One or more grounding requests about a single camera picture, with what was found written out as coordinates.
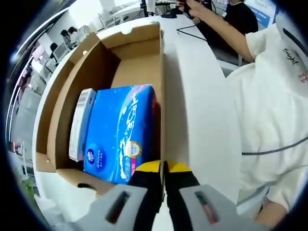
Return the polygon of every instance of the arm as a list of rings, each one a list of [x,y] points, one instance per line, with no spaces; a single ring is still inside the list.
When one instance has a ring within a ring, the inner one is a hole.
[[[207,23],[229,44],[229,46],[231,46],[245,60],[254,62],[255,59],[249,51],[245,35],[241,34],[223,18],[205,8],[202,4],[194,0],[187,0],[187,4],[191,8],[189,13],[192,16],[198,17]]]
[[[257,216],[255,223],[274,228],[287,214],[287,210],[280,204],[269,201]]]

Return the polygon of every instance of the hand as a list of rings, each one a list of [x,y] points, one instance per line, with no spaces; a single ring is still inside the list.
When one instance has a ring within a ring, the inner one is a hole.
[[[198,17],[203,8],[205,8],[200,2],[195,0],[186,0],[187,5],[191,8],[189,13],[191,16]],[[178,2],[179,10],[184,11],[184,2]]]

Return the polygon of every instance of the black shirt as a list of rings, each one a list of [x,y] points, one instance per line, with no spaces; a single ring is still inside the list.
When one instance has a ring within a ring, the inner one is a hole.
[[[224,17],[224,20],[242,34],[258,31],[257,18],[245,3],[241,2],[235,5],[228,4],[226,13],[227,15]],[[235,50],[233,50],[225,40],[205,22],[201,21],[197,24],[197,27],[210,46],[218,47],[224,51],[237,55]]]

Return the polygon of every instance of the white countertop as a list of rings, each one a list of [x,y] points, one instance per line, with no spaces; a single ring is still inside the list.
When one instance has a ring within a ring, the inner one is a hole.
[[[159,22],[163,30],[166,159],[186,162],[201,184],[211,185],[236,203],[241,141],[235,109],[225,77],[208,44],[176,31],[192,26],[192,21],[184,15],[178,15],[177,19],[142,18],[104,30],[98,37],[102,39],[152,22]],[[185,32],[203,37],[196,27]],[[51,85],[69,55],[60,62],[42,95],[34,125],[32,152],[39,193],[55,201],[66,220],[75,221],[87,213],[95,200],[95,191],[79,189],[57,173],[37,172],[35,161],[39,117]],[[166,218],[167,207],[162,207],[164,209],[155,219],[154,230],[159,229],[161,220],[169,222],[170,226],[170,217]]]

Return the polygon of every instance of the tissue package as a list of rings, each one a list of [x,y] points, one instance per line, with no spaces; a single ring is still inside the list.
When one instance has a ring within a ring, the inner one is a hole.
[[[151,85],[98,91],[88,126],[84,171],[126,184],[135,169],[151,158],[155,104]]]

